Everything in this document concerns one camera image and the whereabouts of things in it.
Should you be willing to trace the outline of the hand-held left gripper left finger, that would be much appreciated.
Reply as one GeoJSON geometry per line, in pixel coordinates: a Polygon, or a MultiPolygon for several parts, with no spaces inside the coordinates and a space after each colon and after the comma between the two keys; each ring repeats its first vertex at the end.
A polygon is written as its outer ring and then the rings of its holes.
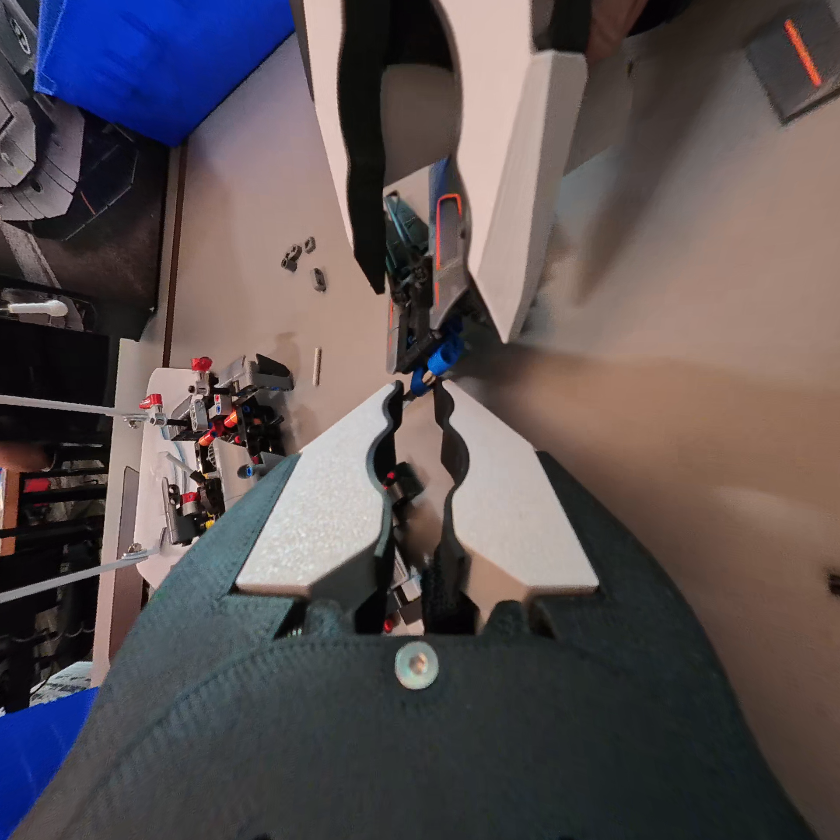
{"type": "Polygon", "coordinates": [[[266,613],[277,633],[307,607],[335,604],[350,627],[379,634],[395,564],[395,432],[404,385],[384,385],[279,468],[273,508],[235,581],[235,602],[266,613]]]}

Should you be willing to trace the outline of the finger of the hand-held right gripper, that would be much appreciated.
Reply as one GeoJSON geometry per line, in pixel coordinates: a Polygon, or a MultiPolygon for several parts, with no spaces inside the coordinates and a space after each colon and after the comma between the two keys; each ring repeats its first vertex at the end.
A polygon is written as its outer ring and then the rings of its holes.
{"type": "Polygon", "coordinates": [[[460,88],[455,162],[467,267],[504,343],[519,336],[553,225],[585,86],[585,54],[536,51],[532,2],[436,2],[460,88]]]}
{"type": "Polygon", "coordinates": [[[386,186],[456,145],[455,60],[434,2],[292,2],[304,70],[353,257],[385,292],[386,186]]]}

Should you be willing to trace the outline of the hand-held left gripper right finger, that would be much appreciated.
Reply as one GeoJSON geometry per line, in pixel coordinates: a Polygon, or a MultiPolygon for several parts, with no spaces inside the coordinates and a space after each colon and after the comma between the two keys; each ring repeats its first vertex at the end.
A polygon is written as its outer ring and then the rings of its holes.
{"type": "Polygon", "coordinates": [[[473,634],[505,602],[591,595],[599,580],[537,449],[451,381],[434,387],[451,479],[423,574],[429,634],[473,634]]]}

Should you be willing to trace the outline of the grey winged lego assembly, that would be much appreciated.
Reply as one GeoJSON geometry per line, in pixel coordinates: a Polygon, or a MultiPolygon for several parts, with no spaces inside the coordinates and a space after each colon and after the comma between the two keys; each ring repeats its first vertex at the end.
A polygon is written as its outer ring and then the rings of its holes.
{"type": "Polygon", "coordinates": [[[428,198],[427,223],[396,190],[382,202],[389,303],[385,366],[410,378],[404,403],[450,375],[465,351],[466,320],[488,318],[467,267],[469,205],[453,157],[429,168],[428,198]]]}

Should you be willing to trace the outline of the dark grey orange-striped lego tile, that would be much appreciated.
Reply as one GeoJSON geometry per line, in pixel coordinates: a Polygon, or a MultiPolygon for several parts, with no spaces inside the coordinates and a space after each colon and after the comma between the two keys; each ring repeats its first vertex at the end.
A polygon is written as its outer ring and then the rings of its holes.
{"type": "Polygon", "coordinates": [[[788,7],[757,30],[748,61],[783,125],[839,95],[839,25],[824,3],[788,7]]]}

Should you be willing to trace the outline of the lego set box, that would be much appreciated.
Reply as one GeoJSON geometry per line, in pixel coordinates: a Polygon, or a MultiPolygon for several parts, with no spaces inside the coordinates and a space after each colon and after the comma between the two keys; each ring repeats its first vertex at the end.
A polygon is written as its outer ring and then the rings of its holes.
{"type": "Polygon", "coordinates": [[[40,2],[1,2],[2,304],[54,298],[64,318],[139,340],[158,309],[170,154],[35,89],[40,2]]]}

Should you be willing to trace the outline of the blue plastic bin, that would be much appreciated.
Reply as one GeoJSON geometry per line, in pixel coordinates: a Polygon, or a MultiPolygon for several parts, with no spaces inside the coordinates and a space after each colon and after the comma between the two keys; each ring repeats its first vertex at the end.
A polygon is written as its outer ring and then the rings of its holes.
{"type": "Polygon", "coordinates": [[[176,147],[294,29],[288,1],[43,1],[35,89],[176,147]]]}

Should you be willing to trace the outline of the blue plastic object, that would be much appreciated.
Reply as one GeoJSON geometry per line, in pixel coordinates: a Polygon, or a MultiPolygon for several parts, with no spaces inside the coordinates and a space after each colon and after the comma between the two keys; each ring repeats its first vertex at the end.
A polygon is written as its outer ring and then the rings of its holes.
{"type": "Polygon", "coordinates": [[[11,837],[55,777],[82,730],[98,688],[1,718],[1,838],[11,837]]]}

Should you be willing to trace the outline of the white rounded base plate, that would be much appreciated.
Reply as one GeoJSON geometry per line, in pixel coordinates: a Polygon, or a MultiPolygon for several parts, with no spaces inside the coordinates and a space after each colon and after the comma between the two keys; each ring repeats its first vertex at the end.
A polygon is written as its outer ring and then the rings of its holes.
{"type": "MultiPolygon", "coordinates": [[[[148,391],[154,390],[161,392],[167,398],[177,397],[183,399],[184,393],[182,388],[188,382],[189,368],[190,366],[185,369],[161,368],[156,370],[150,378],[148,391]]],[[[279,396],[276,403],[276,408],[279,412],[282,404],[281,397],[282,395],[279,396]]],[[[152,547],[157,549],[157,553],[139,562],[141,576],[154,590],[160,587],[172,567],[177,564],[183,554],[200,538],[188,548],[173,547],[164,539],[162,531],[161,489],[154,482],[155,479],[159,479],[163,474],[159,458],[155,454],[160,446],[161,441],[156,432],[145,425],[141,447],[139,499],[133,531],[133,543],[139,543],[146,549],[152,547]]]]}

